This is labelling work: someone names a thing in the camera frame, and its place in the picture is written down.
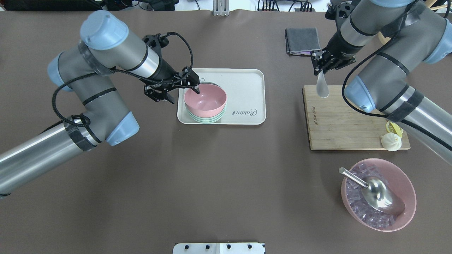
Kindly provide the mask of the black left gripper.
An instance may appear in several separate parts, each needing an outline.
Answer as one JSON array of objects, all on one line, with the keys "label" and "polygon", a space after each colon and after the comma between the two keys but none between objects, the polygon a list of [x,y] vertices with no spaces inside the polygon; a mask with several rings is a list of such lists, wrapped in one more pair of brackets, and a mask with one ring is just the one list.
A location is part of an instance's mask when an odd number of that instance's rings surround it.
[{"label": "black left gripper", "polygon": [[167,101],[175,104],[175,99],[168,92],[174,89],[191,89],[196,94],[199,90],[199,76],[190,67],[185,67],[181,72],[174,72],[168,79],[150,79],[144,81],[144,94],[155,102]]}]

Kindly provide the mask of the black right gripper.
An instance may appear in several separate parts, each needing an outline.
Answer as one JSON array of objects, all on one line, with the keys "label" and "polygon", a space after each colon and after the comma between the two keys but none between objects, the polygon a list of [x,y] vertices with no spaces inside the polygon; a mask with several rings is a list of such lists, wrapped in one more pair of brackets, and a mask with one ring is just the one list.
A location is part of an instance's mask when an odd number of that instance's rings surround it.
[{"label": "black right gripper", "polygon": [[321,70],[323,70],[323,73],[326,74],[328,71],[333,69],[341,69],[356,62],[355,56],[352,56],[348,60],[341,60],[333,56],[329,51],[320,49],[311,51],[310,59],[315,76],[318,76]]}]

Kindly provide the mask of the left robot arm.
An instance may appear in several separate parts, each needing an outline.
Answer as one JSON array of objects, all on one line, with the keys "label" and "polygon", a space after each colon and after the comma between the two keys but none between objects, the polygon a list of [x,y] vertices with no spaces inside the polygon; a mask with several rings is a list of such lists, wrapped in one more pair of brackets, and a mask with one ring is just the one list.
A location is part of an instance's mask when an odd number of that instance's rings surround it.
[{"label": "left robot arm", "polygon": [[139,38],[107,10],[91,13],[80,29],[77,46],[61,52],[47,66],[58,88],[52,108],[60,122],[1,155],[1,198],[102,142],[115,146],[140,127],[110,79],[124,73],[144,83],[153,101],[174,103],[168,93],[191,89],[199,93],[192,64],[175,71],[161,55],[168,36]]}]

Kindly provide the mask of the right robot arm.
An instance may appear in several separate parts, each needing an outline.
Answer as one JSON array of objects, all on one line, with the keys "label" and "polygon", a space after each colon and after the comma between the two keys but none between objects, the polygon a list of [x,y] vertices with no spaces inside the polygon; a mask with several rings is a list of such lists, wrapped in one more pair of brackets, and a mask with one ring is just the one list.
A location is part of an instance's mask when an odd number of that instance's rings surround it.
[{"label": "right robot arm", "polygon": [[311,54],[314,74],[340,69],[378,33],[389,42],[366,58],[369,63],[342,86],[355,111],[396,123],[451,163],[451,115],[408,85],[419,64],[434,64],[451,53],[451,22],[422,0],[360,0],[322,50]]}]

